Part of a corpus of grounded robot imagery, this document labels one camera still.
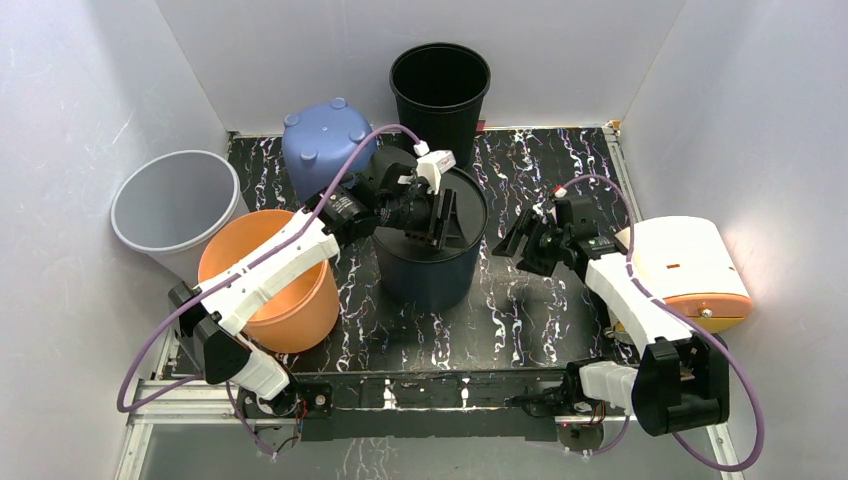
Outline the black ribbed plastic bucket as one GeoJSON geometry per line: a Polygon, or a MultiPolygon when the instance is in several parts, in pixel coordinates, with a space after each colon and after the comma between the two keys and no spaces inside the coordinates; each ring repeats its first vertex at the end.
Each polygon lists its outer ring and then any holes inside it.
{"type": "Polygon", "coordinates": [[[450,150],[456,167],[474,159],[491,70],[476,51],[454,43],[428,43],[406,50],[392,63],[389,86],[399,123],[433,150],[450,150]]]}

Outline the dark navy plastic bucket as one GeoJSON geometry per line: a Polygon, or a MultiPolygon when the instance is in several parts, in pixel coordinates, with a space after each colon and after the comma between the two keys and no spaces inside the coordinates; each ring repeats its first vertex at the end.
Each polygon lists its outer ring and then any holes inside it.
{"type": "Polygon", "coordinates": [[[469,173],[453,168],[441,185],[456,192],[461,235],[437,251],[399,230],[379,228],[371,237],[380,283],[397,303],[422,312],[442,312],[468,294],[486,232],[488,207],[483,189],[469,173]]]}

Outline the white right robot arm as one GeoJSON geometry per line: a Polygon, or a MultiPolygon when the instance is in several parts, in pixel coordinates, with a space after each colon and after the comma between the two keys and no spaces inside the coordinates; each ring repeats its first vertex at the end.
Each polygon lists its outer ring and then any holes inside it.
{"type": "Polygon", "coordinates": [[[745,317],[751,301],[712,221],[657,217],[610,235],[583,207],[526,210],[493,252],[544,277],[566,266],[601,299],[639,355],[635,367],[571,363],[563,387],[571,411],[587,414],[604,401],[652,436],[729,418],[730,363],[717,333],[745,317]]]}

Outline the light blue plastic bucket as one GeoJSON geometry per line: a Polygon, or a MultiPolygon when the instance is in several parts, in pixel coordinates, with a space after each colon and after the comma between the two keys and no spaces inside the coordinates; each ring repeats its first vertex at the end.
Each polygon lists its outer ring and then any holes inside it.
{"type": "Polygon", "coordinates": [[[371,132],[366,118],[341,97],[287,115],[283,160],[297,200],[303,203],[328,186],[371,132]]]}

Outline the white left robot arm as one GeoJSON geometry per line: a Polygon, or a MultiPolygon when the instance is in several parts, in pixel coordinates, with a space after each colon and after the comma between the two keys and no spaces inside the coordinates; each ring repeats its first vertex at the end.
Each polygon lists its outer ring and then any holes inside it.
{"type": "Polygon", "coordinates": [[[247,340],[249,320],[310,269],[380,228],[399,230],[444,251],[462,233],[457,193],[436,191],[423,178],[373,189],[330,186],[260,246],[213,278],[181,283],[169,297],[175,333],[200,376],[210,385],[231,382],[259,398],[275,416],[294,411],[296,382],[270,354],[247,340]]]}

